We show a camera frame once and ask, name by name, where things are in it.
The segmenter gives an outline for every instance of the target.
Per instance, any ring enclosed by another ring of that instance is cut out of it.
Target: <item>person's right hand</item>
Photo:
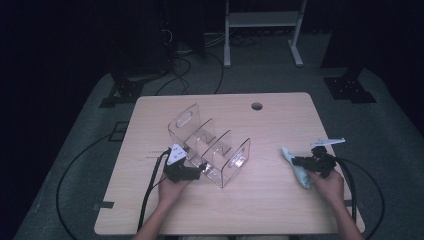
[[[322,178],[315,172],[306,171],[311,177],[321,197],[332,207],[344,205],[344,179],[336,170],[331,170],[327,178]]]

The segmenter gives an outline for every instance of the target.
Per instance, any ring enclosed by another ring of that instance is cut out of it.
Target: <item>white metal stand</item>
[[[229,1],[225,6],[225,45],[224,66],[231,67],[230,56],[230,28],[232,27],[280,27],[294,26],[293,39],[289,40],[289,47],[297,67],[302,67],[303,62],[297,50],[296,43],[299,37],[307,0],[302,0],[299,11],[287,12],[237,12],[230,13]]]

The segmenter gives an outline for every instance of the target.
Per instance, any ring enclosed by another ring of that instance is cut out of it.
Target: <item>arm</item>
[[[154,240],[159,233],[159,230],[165,221],[166,216],[172,209],[172,206],[177,202],[181,193],[190,184],[191,181],[180,181],[177,183],[169,179],[164,179],[159,184],[159,203],[152,215],[146,220],[142,228],[133,237],[133,240]]]
[[[349,211],[344,206],[344,179],[340,173],[332,170],[330,175],[324,179],[314,172],[307,172],[314,181],[318,193],[330,205],[336,218],[337,229],[341,239],[364,239],[350,216]]]

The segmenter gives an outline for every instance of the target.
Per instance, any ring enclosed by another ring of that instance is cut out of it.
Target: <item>hand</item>
[[[159,203],[158,206],[171,207],[180,198],[183,190],[192,181],[179,181],[172,182],[166,176],[166,173],[162,173],[161,183],[159,183]]]
[[[306,171],[322,198],[332,207],[344,204],[344,179],[336,170],[331,170],[327,178],[322,178],[315,172]]]

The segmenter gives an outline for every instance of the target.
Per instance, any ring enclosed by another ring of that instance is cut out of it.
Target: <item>forearm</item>
[[[158,205],[133,240],[155,240],[170,209],[170,206]]]
[[[334,217],[336,218],[337,229],[343,240],[362,240],[364,239],[358,227],[352,219],[349,211],[343,203],[333,205],[331,207]]]

